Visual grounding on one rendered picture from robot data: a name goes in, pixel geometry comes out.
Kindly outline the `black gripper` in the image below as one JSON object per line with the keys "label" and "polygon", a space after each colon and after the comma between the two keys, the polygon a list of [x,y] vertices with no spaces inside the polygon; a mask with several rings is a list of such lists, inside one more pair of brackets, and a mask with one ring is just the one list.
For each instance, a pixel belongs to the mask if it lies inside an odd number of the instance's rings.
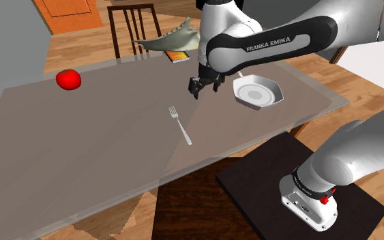
{"label": "black gripper", "polygon": [[206,65],[198,65],[198,78],[191,77],[188,83],[188,91],[198,99],[198,94],[203,85],[213,83],[213,91],[217,92],[220,85],[225,81],[225,75],[222,75]]}

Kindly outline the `orange book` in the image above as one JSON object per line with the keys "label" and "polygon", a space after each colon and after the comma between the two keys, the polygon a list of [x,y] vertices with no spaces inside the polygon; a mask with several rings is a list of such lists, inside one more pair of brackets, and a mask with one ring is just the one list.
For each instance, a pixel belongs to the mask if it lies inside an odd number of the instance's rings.
{"label": "orange book", "polygon": [[190,56],[184,51],[165,51],[164,53],[172,63],[179,63],[190,59]]}

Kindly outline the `silver fork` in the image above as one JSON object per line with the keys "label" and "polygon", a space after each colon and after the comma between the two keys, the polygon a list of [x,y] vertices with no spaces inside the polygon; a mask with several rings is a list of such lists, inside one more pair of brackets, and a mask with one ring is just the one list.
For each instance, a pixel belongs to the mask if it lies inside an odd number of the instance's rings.
{"label": "silver fork", "polygon": [[179,127],[181,129],[181,132],[183,134],[183,137],[185,138],[185,141],[187,142],[187,144],[191,145],[192,141],[191,141],[190,137],[188,136],[187,132],[185,131],[184,127],[182,126],[182,124],[181,124],[181,122],[179,120],[179,115],[178,115],[175,107],[174,106],[169,106],[168,107],[168,111],[169,111],[171,117],[177,121],[177,123],[178,123],[178,125],[179,125]]}

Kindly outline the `white angular bowl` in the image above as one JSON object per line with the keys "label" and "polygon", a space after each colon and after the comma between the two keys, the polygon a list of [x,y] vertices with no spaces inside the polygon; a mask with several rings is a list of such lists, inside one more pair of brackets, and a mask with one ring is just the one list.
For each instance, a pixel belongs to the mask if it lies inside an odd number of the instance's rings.
{"label": "white angular bowl", "polygon": [[268,108],[284,100],[277,82],[255,74],[235,79],[233,93],[237,102],[254,110]]}

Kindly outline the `pale green jawbone figure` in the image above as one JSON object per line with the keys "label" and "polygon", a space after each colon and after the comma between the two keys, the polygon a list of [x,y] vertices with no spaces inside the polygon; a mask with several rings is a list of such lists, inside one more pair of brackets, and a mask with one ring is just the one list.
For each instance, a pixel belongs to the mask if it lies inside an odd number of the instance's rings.
{"label": "pale green jawbone figure", "polygon": [[191,18],[187,17],[177,28],[152,40],[134,40],[145,50],[189,51],[199,48],[201,35],[196,27],[191,27]]}

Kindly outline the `dark wooden chair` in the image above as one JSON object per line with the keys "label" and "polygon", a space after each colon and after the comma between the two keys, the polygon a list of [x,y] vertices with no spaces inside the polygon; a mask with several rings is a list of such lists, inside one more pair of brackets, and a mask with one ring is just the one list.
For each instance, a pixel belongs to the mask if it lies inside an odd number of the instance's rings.
{"label": "dark wooden chair", "polygon": [[143,54],[144,48],[142,46],[139,46],[136,43],[136,40],[146,40],[145,26],[143,23],[143,14],[142,14],[142,10],[144,9],[148,9],[151,11],[153,23],[156,28],[156,33],[158,34],[158,37],[160,37],[162,35],[162,32],[160,29],[154,4],[144,3],[144,4],[134,4],[134,5],[112,5],[107,7],[108,19],[110,24],[110,32],[111,32],[113,48],[114,48],[116,59],[120,59],[121,55],[120,55],[119,43],[117,39],[117,30],[115,26],[115,19],[114,19],[113,13],[116,11],[123,12],[125,23],[127,25],[128,33],[131,40],[132,51],[134,55],[137,55],[137,53],[141,55]]}

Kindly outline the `dark robot stand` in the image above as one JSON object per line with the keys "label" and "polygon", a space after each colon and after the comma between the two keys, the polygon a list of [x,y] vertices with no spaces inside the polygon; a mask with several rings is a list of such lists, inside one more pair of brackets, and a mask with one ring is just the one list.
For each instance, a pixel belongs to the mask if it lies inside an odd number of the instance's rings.
{"label": "dark robot stand", "polygon": [[216,175],[260,240],[368,240],[384,206],[354,183],[337,187],[338,219],[317,232],[281,202],[279,182],[312,155],[288,132],[275,136]]}

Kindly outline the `red tomato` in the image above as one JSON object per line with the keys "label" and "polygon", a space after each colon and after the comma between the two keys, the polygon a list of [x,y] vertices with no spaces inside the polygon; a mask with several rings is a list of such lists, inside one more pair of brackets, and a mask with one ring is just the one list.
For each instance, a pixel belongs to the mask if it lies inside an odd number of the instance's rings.
{"label": "red tomato", "polygon": [[80,74],[71,69],[59,72],[56,77],[56,83],[64,90],[71,91],[81,86],[82,80]]}

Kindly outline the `glass table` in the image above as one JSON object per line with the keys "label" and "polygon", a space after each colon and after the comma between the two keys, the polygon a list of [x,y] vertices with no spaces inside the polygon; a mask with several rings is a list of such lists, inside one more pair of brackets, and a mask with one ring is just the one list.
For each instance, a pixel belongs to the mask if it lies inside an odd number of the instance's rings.
{"label": "glass table", "polygon": [[194,51],[180,63],[151,52],[81,66],[73,91],[51,74],[4,89],[0,240],[36,240],[348,104],[285,61],[243,70],[279,84],[273,106],[237,102],[232,76],[196,100],[187,86],[197,69]]}

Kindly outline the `orange door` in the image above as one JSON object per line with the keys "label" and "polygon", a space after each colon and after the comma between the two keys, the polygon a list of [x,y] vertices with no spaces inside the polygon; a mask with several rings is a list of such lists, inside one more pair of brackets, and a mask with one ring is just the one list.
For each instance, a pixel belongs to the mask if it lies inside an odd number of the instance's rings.
{"label": "orange door", "polygon": [[102,27],[96,0],[31,0],[52,35]]}

